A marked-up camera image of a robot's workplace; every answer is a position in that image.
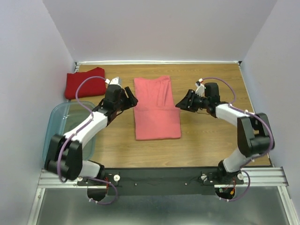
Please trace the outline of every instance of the transparent container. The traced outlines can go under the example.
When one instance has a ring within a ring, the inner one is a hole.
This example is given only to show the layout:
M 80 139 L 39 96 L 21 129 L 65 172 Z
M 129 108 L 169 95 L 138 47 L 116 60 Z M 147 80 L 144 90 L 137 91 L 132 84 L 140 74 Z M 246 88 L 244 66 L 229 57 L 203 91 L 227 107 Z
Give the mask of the transparent container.
M 95 108 L 95 105 L 91 102 L 82 101 L 89 109 Z M 65 102 L 56 106 L 50 115 L 47 133 L 45 137 L 43 160 L 46 161 L 48 148 L 51 137 L 55 134 L 63 135 L 64 133 L 74 129 L 81 124 L 88 116 L 88 112 L 85 108 L 78 104 L 78 102 Z M 82 150 L 83 160 L 89 160 L 94 154 L 96 137 L 90 139 Z

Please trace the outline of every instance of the pink towel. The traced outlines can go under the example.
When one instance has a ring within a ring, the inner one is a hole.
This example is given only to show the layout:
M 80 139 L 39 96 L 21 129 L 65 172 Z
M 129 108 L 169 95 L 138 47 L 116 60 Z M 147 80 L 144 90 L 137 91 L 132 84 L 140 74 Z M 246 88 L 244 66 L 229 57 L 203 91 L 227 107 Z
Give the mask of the pink towel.
M 137 140 L 180 138 L 180 109 L 174 106 L 169 76 L 135 78 L 134 107 Z

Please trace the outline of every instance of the gray wall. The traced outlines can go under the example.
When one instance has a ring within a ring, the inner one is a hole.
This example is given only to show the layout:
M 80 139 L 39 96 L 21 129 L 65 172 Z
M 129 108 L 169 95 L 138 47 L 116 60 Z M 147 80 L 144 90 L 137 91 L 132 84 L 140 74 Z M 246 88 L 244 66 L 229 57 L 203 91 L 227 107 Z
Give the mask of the gray wall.
M 268 114 L 276 147 L 271 159 L 283 166 L 300 213 L 300 2 L 279 0 L 241 67 L 256 112 Z
M 43 0 L 75 61 L 242 60 L 276 0 Z
M 51 110 L 73 60 L 41 0 L 1 1 L 0 224 L 27 224 Z

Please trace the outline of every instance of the wooden table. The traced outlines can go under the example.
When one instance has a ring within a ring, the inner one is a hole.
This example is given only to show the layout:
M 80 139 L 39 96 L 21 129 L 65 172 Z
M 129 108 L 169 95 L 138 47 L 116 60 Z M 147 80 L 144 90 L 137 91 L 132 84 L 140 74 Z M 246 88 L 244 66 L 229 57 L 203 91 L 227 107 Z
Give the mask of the wooden table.
M 79 72 L 91 70 L 95 65 L 81 65 Z M 122 86 L 134 93 L 133 79 L 148 79 L 169 75 L 172 81 L 174 104 L 183 99 L 195 82 L 215 76 L 226 80 L 235 90 L 236 107 L 252 110 L 247 91 L 237 64 L 170 64 L 170 65 L 101 65 L 105 76 L 119 76 Z M 229 88 L 219 81 L 221 101 L 231 101 Z M 97 105 L 103 96 L 85 97 L 81 100 Z M 125 111 L 107 128 L 97 134 L 95 153 L 91 160 L 105 167 L 167 167 L 167 166 L 217 166 L 237 147 L 236 127 L 203 114 L 181 111 L 182 137 L 177 140 L 135 140 L 133 109 Z M 269 159 L 257 159 L 252 165 L 270 165 Z

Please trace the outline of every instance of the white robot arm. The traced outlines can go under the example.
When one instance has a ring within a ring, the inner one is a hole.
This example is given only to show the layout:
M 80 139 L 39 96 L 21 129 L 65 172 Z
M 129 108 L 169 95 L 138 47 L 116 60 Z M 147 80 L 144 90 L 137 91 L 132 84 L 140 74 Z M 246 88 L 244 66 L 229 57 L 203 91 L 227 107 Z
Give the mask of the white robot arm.
M 104 166 L 92 161 L 83 161 L 82 149 L 96 133 L 138 102 L 129 87 L 121 87 L 118 77 L 105 82 L 109 84 L 105 97 L 92 110 L 92 114 L 73 130 L 51 138 L 45 161 L 46 170 L 58 174 L 59 166 L 62 177 L 69 180 L 75 180 L 77 177 L 104 178 Z M 65 142 L 67 144 L 59 160 L 59 153 Z
M 240 169 L 251 159 L 265 154 L 271 139 L 261 121 L 268 127 L 270 125 L 268 117 L 264 113 L 249 116 L 252 114 L 239 112 L 227 102 L 221 102 L 217 83 L 210 82 L 203 85 L 202 81 L 203 79 L 197 81 L 196 91 L 188 90 L 186 96 L 176 107 L 190 112 L 206 109 L 211 116 L 223 119 L 237 127 L 238 148 L 218 164 L 217 176 L 222 182 L 222 180 L 232 179 L 240 173 Z

